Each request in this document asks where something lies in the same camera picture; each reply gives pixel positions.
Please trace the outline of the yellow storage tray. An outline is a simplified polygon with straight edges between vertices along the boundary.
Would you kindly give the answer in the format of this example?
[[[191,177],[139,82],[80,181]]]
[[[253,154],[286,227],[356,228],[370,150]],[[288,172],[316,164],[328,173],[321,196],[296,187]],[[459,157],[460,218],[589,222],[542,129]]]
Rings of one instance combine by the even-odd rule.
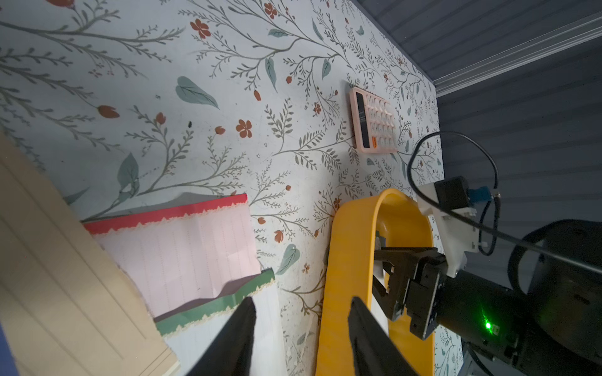
[[[354,362],[347,318],[359,297],[370,310],[374,251],[387,247],[431,247],[429,219],[415,200],[396,189],[349,201],[335,214],[318,341],[318,375],[352,375]]]

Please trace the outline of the pink calculator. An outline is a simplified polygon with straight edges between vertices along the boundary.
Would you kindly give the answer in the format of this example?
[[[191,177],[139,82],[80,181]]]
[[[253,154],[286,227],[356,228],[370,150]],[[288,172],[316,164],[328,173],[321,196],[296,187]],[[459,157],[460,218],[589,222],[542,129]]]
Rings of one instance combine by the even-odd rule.
[[[397,150],[397,126],[390,103],[354,86],[349,92],[356,149],[364,154],[392,154]]]

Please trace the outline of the blue bordered stationery paper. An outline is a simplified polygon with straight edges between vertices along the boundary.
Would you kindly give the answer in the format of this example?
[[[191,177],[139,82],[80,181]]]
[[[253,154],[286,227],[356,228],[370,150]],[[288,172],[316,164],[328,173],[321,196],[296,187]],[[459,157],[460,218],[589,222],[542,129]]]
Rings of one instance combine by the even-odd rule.
[[[3,328],[0,327],[0,376],[19,376]]]

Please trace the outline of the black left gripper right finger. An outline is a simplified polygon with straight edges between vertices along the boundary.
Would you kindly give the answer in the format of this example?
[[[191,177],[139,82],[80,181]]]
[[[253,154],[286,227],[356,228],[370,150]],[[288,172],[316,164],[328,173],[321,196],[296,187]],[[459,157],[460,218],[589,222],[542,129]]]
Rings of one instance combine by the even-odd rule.
[[[351,300],[348,327],[355,375],[418,375],[359,297]]]

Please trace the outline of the beige lined stationery paper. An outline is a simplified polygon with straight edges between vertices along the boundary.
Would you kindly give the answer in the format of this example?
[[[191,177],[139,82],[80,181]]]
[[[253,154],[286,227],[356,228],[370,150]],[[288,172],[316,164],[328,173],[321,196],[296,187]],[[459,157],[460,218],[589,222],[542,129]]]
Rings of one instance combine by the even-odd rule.
[[[1,141],[1,326],[21,375],[174,375],[133,282]]]

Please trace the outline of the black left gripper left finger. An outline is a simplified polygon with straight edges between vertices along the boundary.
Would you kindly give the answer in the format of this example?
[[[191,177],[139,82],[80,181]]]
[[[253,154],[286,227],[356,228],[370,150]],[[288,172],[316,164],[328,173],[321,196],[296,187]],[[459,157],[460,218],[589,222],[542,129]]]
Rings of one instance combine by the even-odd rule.
[[[255,325],[256,307],[246,297],[187,375],[249,376]]]

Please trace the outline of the green bordered stationery paper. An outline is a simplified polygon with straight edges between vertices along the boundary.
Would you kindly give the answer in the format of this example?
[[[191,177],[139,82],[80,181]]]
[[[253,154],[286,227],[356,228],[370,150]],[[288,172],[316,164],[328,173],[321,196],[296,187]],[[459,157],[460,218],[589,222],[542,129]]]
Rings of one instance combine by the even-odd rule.
[[[174,313],[156,323],[159,333],[180,362],[176,375],[185,375],[192,370],[247,297],[252,298],[256,307],[250,374],[287,374],[277,283],[274,271],[266,269],[231,295]]]

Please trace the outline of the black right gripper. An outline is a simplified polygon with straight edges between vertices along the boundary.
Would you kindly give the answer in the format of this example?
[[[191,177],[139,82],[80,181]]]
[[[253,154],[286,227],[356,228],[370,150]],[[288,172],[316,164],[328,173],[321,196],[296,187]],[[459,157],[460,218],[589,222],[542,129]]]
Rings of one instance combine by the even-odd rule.
[[[375,278],[372,292],[390,321],[407,315],[410,332],[421,340],[443,326],[489,358],[517,359],[527,318],[515,291],[463,270],[448,276],[436,248],[383,248],[374,259],[389,280]]]

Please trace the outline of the red bordered stationery paper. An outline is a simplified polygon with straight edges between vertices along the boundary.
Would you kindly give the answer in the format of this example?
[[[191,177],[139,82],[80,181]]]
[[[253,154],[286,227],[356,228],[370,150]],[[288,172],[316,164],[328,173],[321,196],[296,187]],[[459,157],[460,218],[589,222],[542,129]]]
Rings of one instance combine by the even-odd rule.
[[[260,273],[244,194],[84,227],[130,277],[155,319]]]

